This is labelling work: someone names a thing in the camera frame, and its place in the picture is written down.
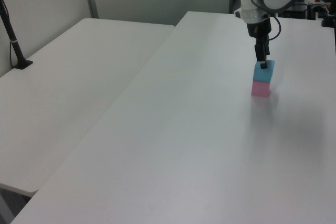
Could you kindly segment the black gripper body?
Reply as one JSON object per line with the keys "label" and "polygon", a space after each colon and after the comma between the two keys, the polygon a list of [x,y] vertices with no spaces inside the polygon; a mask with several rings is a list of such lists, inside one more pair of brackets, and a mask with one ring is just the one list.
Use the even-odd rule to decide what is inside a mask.
{"label": "black gripper body", "polygon": [[247,24],[247,30],[250,37],[256,40],[267,40],[271,32],[270,19],[265,19],[259,23]]}

